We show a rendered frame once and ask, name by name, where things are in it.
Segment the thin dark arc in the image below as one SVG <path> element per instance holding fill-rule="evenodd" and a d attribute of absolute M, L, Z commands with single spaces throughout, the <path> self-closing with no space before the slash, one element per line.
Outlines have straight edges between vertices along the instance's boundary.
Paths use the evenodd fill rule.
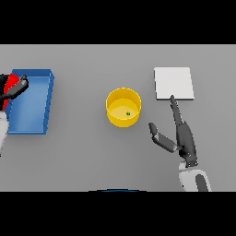
<path fill-rule="evenodd" d="M 98 192 L 98 193 L 103 193 L 103 192 L 109 192 L 109 193 L 141 193 L 141 192 L 146 192 L 147 190 L 137 190 L 137 189 L 98 189 L 98 190 L 89 190 L 89 192 Z"/>

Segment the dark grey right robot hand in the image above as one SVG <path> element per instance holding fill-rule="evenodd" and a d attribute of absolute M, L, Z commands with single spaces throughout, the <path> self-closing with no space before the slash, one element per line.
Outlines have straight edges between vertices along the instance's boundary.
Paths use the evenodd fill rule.
<path fill-rule="evenodd" d="M 173 95 L 170 96 L 171 109 L 173 112 L 173 119 L 176 125 L 176 141 L 172 141 L 165 135 L 159 132 L 157 126 L 149 123 L 148 127 L 151 134 L 152 141 L 169 151 L 174 153 L 179 152 L 179 156 L 185 160 L 185 167 L 197 166 L 197 155 L 193 133 L 187 122 L 183 121 L 178 103 Z"/>

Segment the yellow bowl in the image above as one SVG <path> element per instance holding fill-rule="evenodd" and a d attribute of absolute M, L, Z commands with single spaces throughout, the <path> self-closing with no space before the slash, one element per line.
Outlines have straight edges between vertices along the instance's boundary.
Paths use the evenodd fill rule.
<path fill-rule="evenodd" d="M 142 100 L 137 92 L 130 88 L 116 88 L 105 101 L 107 117 L 116 127 L 126 128 L 134 125 L 141 112 Z"/>

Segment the pale square measuring scale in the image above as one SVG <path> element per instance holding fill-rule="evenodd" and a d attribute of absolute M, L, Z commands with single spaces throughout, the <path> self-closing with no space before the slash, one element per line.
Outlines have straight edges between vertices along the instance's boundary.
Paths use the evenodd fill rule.
<path fill-rule="evenodd" d="M 193 100 L 194 88 L 189 67 L 155 67 L 154 81 L 157 100 Z"/>

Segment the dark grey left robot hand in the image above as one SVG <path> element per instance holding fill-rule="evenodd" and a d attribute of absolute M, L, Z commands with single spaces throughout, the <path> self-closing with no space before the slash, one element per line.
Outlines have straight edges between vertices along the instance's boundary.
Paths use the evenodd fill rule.
<path fill-rule="evenodd" d="M 3 100 L 13 100 L 21 93 L 23 93 L 29 87 L 29 81 L 26 75 L 23 75 L 19 82 L 13 87 L 8 90 L 6 94 L 2 96 Z"/>

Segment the red beaker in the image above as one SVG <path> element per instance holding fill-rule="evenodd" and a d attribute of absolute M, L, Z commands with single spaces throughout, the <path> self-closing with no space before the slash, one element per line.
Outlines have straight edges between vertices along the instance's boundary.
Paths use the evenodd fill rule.
<path fill-rule="evenodd" d="M 19 78 L 15 74 L 0 75 L 0 111 L 3 111 L 7 106 L 8 100 L 3 100 L 2 96 L 13 88 L 19 82 Z"/>

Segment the blue tray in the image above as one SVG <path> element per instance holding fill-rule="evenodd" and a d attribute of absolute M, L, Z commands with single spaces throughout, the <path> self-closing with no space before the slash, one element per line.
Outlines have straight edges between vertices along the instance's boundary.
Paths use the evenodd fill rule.
<path fill-rule="evenodd" d="M 10 135 L 45 135 L 53 93 L 51 69 L 13 69 L 18 77 L 27 76 L 29 87 L 6 107 Z"/>

